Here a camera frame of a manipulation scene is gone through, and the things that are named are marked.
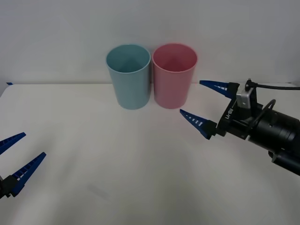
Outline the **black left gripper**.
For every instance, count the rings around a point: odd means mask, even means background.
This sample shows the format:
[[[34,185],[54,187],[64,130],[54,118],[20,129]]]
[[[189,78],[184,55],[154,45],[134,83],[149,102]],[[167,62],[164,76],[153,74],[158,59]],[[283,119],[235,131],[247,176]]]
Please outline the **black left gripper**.
[[[8,150],[12,145],[17,143],[19,140],[24,138],[26,134],[24,132],[6,138],[0,141],[0,154]],[[38,166],[46,157],[46,153],[42,152],[28,164],[23,166],[21,169],[7,176],[5,179],[0,177],[0,198],[6,197],[16,197],[20,191],[24,188],[25,183],[29,180]]]

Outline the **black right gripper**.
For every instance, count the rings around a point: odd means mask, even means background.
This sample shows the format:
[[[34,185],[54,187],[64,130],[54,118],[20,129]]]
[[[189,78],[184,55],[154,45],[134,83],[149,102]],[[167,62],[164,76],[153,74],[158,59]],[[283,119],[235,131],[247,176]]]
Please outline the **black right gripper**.
[[[238,107],[237,101],[234,98],[236,98],[236,93],[240,86],[239,83],[208,80],[200,80],[199,83],[231,99],[218,125],[211,120],[180,109],[181,115],[195,127],[204,138],[209,140],[216,134],[225,136],[227,133],[230,133],[243,140],[249,138],[249,141],[266,141],[266,134],[257,126],[258,121],[253,127],[250,127],[251,122],[254,121],[262,111],[263,105],[256,104],[250,110]]]

